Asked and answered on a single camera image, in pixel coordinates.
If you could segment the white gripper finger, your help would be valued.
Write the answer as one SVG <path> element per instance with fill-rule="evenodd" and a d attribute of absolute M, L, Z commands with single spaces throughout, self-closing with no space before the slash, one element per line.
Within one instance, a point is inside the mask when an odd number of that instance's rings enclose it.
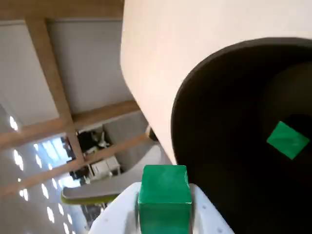
<path fill-rule="evenodd" d="M 140 182 L 127 187 L 95 219 L 90 234 L 140 234 L 138 195 Z"/>
<path fill-rule="evenodd" d="M 195 184 L 190 184 L 192 209 L 190 218 L 191 234 L 234 234 L 223 216 Z"/>

